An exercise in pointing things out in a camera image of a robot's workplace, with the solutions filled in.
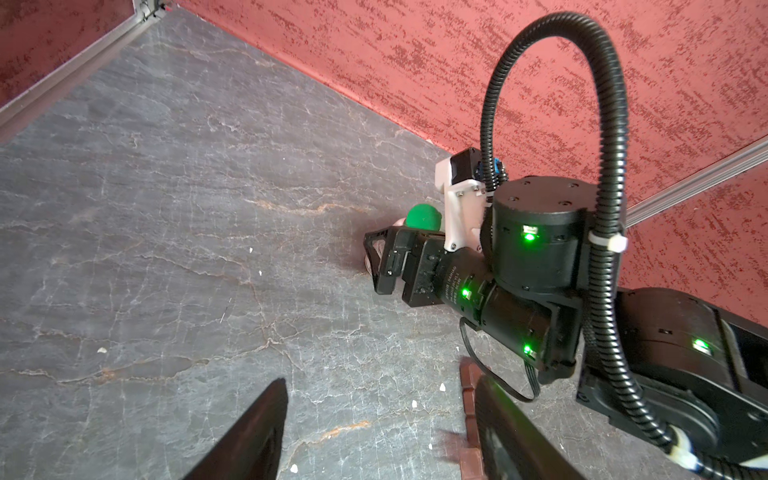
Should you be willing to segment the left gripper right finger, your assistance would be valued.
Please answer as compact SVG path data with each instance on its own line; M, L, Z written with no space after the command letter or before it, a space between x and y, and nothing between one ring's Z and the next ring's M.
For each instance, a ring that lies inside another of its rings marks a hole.
M489 479L581 479L573 467L492 379L475 387L475 417Z

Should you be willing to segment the right aluminium corner post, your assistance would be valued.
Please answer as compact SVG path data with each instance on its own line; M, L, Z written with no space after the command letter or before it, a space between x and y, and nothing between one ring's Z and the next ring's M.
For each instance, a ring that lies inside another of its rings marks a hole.
M630 207L630 228L767 161L767 136Z

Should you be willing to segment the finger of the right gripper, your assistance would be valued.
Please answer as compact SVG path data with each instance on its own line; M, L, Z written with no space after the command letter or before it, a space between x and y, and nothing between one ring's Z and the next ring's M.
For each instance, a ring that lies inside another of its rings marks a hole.
M370 274L374 288L390 287L390 275L381 270L382 262L386 259L386 256L383 253L379 253L375 248L376 242L386 242L388 232L389 228L384 228L368 232L364 235L363 246L366 259L370 266Z

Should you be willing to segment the white pill bottle green cap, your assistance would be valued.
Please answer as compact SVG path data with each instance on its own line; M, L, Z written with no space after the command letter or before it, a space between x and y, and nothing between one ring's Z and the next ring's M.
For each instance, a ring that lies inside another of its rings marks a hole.
M432 205L420 203L412 207L404 218L397 220L394 226L440 231L442 214Z

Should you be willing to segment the left aluminium corner post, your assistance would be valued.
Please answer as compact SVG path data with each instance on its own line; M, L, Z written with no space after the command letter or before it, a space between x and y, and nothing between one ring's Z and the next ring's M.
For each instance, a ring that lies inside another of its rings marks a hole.
M1 108L1 143L9 142L165 15L166 1L134 1L134 14Z

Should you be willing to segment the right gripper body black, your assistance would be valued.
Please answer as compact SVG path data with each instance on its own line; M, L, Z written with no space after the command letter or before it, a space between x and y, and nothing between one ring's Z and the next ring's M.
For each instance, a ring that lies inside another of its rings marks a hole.
M498 285L484 257L470 247L444 248L445 235L409 227L374 233L374 290L390 295L399 279L410 307L445 304L474 327L498 314Z

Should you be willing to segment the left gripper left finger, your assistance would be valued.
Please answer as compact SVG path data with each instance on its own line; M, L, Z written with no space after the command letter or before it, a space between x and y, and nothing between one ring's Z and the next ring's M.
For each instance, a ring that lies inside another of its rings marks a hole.
M276 479L288 404L286 380L278 378L185 479Z

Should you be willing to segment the aluminium corner post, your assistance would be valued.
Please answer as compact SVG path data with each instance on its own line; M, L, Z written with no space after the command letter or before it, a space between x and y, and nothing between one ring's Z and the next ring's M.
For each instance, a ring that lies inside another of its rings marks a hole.
M166 1L134 1L134 14L1 108L1 143L9 142L165 15Z
M767 161L767 136L630 207L630 228Z

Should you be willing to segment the brown weekly pill organizer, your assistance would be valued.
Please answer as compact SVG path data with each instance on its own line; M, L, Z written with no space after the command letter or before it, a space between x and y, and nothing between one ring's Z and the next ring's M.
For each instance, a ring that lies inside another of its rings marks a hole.
M462 401L465 414L466 440L459 450L459 466L463 480L485 480L480 435L476 418L475 390L483 377L481 369L469 357L459 364Z

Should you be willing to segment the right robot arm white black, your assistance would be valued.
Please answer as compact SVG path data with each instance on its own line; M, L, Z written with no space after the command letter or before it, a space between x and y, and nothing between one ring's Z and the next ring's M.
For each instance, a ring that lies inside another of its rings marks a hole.
M484 255L437 231L391 226L366 234L375 291L405 283L412 307L446 304L468 326L520 356L542 384L579 376L578 401L627 433L625 412L587 319L586 238L597 189L575 179L527 177L491 203L468 180L450 195L492 212ZM647 402L701 454L767 473L767 331L690 294L620 290L617 335Z

